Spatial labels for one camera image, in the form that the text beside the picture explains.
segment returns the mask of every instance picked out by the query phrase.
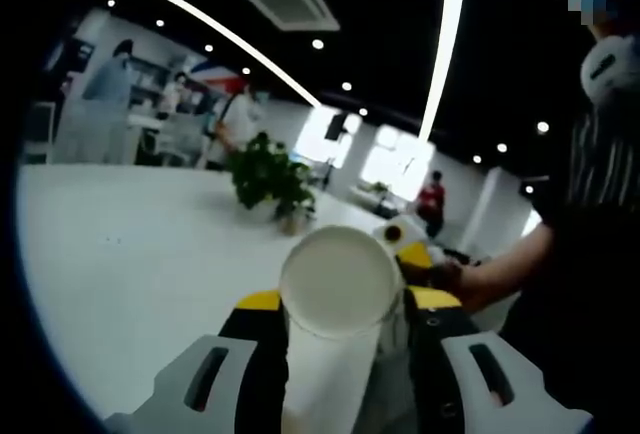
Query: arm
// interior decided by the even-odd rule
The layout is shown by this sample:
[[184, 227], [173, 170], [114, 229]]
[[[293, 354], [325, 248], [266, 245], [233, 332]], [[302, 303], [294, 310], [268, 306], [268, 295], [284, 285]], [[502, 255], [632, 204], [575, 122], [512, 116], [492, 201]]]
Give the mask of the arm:
[[231, 139], [231, 135], [229, 133], [229, 129], [225, 126], [224, 122], [216, 123], [216, 140], [220, 141], [224, 150], [227, 151], [228, 154], [231, 154], [237, 150], [235, 143]]
[[552, 242], [552, 229], [540, 223], [508, 253], [487, 264], [464, 266], [448, 290], [466, 310], [477, 312], [519, 290], [548, 257]]
[[87, 101], [92, 101], [95, 99], [99, 99], [102, 95], [102, 91], [104, 88], [104, 84], [106, 81], [107, 67], [106, 64], [100, 66], [98, 70], [95, 72], [91, 80], [87, 83], [87, 86], [82, 93], [82, 98]]

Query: white wall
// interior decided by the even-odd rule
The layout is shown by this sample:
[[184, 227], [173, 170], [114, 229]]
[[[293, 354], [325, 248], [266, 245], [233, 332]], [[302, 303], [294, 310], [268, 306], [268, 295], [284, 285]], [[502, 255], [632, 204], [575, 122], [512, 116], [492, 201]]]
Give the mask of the white wall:
[[507, 251], [522, 235], [531, 203], [519, 193], [520, 179], [500, 168], [498, 183], [484, 214], [475, 244], [489, 256]]
[[445, 188], [445, 224], [438, 239], [446, 245], [455, 246], [471, 218], [484, 184], [485, 173], [473, 165], [463, 164], [436, 151], [429, 163], [429, 172], [424, 183], [431, 180], [433, 171], [442, 172]]
[[269, 99], [263, 106], [265, 116], [260, 129], [269, 133], [274, 141], [281, 141], [293, 149], [300, 132], [311, 113], [311, 106]]
[[103, 9], [93, 9], [89, 12], [78, 27], [76, 37], [94, 44], [96, 48], [85, 72], [81, 73], [73, 82], [70, 93], [72, 98], [78, 98], [82, 95], [93, 72], [113, 55], [115, 47], [125, 39], [133, 41], [133, 55], [135, 57], [165, 67], [171, 67], [188, 56], [196, 58], [197, 62], [205, 60], [203, 55], [188, 47], [177, 44], [138, 24], [114, 17]]
[[[265, 118], [260, 127], [266, 130], [272, 139], [282, 141], [289, 149], [293, 149], [311, 109], [308, 105], [270, 99], [264, 106]], [[328, 191], [335, 197], [346, 199], [349, 188], [358, 182], [375, 134], [376, 127], [364, 123], [360, 125], [344, 165], [331, 174]]]

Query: ceiling air conditioner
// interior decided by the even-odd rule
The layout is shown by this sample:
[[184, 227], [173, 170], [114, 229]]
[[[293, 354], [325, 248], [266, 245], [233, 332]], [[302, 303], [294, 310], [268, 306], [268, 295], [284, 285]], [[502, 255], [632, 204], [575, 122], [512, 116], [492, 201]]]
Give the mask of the ceiling air conditioner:
[[323, 0], [249, 0], [282, 31], [339, 31]]

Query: white chair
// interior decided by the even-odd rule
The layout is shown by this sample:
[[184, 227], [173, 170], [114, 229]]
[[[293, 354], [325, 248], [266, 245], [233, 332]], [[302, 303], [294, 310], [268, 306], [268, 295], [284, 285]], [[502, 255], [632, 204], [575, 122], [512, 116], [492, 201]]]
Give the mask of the white chair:
[[36, 102], [26, 116], [23, 156], [44, 156], [51, 164], [53, 156], [53, 122], [56, 105], [53, 102]]

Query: black ceiling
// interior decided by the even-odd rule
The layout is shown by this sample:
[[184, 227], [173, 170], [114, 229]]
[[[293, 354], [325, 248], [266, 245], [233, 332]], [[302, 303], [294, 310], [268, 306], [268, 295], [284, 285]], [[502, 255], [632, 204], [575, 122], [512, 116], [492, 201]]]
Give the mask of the black ceiling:
[[[338, 32], [281, 32], [247, 0], [187, 0], [239, 34], [322, 102], [357, 110], [367, 122], [417, 132], [429, 91], [442, 0], [325, 0]], [[163, 0], [117, 0], [115, 14], [157, 29], [280, 97], [297, 94], [212, 29]], [[544, 175], [557, 140], [585, 108], [579, 67], [586, 29], [561, 0], [464, 0], [456, 46], [431, 140], [464, 162], [501, 164], [521, 176]], [[325, 48], [311, 48], [320, 38]], [[342, 91], [344, 81], [353, 84]], [[551, 130], [536, 133], [545, 120]], [[496, 144], [509, 151], [498, 154]]]

